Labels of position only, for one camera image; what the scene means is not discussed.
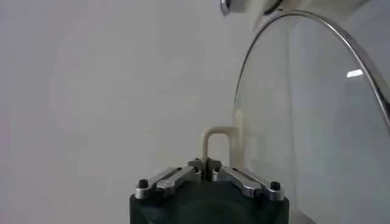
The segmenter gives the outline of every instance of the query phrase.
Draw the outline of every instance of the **metal rim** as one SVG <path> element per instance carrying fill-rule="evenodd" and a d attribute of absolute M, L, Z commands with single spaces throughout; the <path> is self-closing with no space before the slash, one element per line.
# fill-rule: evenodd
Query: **metal rim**
<path fill-rule="evenodd" d="M 252 52 L 253 46 L 257 42 L 260 35 L 264 32 L 264 30 L 266 30 L 266 28 L 269 25 L 271 25 L 276 20 L 287 16 L 302 16 L 302 17 L 312 19 L 325 26 L 328 30 L 330 30 L 334 34 L 336 38 L 338 38 L 343 43 L 343 45 L 347 48 L 347 50 L 352 54 L 353 58 L 358 63 L 360 68 L 363 70 L 363 75 L 366 78 L 366 80 L 369 82 L 369 86 L 375 95 L 377 103 L 381 108 L 383 118 L 385 119 L 386 126 L 388 128 L 388 131 L 390 132 L 390 89 L 386 83 L 386 80 L 380 74 L 379 70 L 377 69 L 373 61 L 370 59 L 368 54 L 357 43 L 357 41 L 354 38 L 352 38 L 351 35 L 347 31 L 345 31 L 342 27 L 340 27 L 339 25 L 337 25 L 336 23 L 334 23 L 333 21 L 331 21 L 330 19 L 324 16 L 316 15 L 314 13 L 310 13 L 302 10 L 292 10 L 290 12 L 281 13 L 273 17 L 272 19 L 270 19 L 258 31 L 252 43 L 250 44 L 250 47 L 244 59 L 244 63 L 241 67 L 241 71 L 236 86 L 235 97 L 234 97 L 234 106 L 236 105 L 239 83 L 241 81 L 241 77 L 243 76 L 245 64 L 247 59 L 249 58 L 250 53 Z"/>

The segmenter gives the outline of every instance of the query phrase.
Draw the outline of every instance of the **screw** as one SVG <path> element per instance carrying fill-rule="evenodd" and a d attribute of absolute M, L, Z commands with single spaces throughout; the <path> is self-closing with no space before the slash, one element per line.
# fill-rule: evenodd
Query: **screw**
<path fill-rule="evenodd" d="M 271 182 L 271 190 L 280 191 L 280 183 L 277 181 Z"/>
<path fill-rule="evenodd" d="M 148 185 L 149 185 L 149 183 L 147 182 L 147 179 L 140 179 L 139 181 L 138 181 L 138 187 L 139 188 L 147 188 L 148 187 Z"/>

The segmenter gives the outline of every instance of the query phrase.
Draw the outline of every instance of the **white wall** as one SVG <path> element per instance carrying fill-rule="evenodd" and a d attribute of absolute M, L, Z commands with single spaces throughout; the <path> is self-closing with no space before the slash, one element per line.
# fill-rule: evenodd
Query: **white wall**
<path fill-rule="evenodd" d="M 0 223 L 128 223 L 137 179 L 231 124 L 248 21 L 206 0 L 1 1 Z"/>

